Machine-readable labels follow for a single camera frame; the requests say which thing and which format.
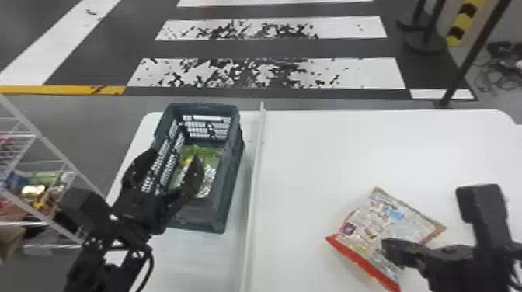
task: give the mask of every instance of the yellow line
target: yellow line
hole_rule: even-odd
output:
[[[58,95],[120,95],[125,86],[111,85],[0,85],[0,93]]]

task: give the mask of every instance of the stanchion base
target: stanchion base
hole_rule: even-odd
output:
[[[423,41],[424,32],[411,32],[404,36],[405,45],[417,54],[442,54],[446,48],[446,40],[434,33],[427,41]]]
[[[413,12],[407,12],[397,18],[397,26],[404,31],[420,31],[428,27],[428,18],[421,14],[419,21],[412,21]]]

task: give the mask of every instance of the product on shelf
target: product on shelf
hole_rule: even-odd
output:
[[[27,215],[24,209],[10,201],[0,202],[0,221],[20,221]]]
[[[25,232],[26,229],[22,227],[0,227],[0,265],[19,247]]]

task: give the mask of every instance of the gray floor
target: gray floor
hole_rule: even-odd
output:
[[[487,108],[507,112],[522,123],[522,91],[479,94],[480,102],[453,103],[454,108]],[[232,103],[255,110],[260,99],[11,96],[40,130],[60,148],[104,193],[116,175],[141,118],[163,111],[172,102]],[[429,101],[367,101],[332,99],[267,99],[268,110],[422,110]],[[75,252],[52,258],[17,255],[0,266],[0,283],[6,291],[61,291]]]

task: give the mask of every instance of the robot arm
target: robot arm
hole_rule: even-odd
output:
[[[70,189],[61,209],[88,232],[82,252],[67,275],[65,292],[128,292],[147,261],[146,277],[154,269],[152,235],[165,232],[168,222],[197,194],[203,181],[203,167],[195,156],[180,187],[169,193],[141,192],[141,184],[157,154],[154,150],[137,157],[122,179],[122,190],[113,207],[96,193]],[[106,263],[108,252],[127,251],[121,266]]]

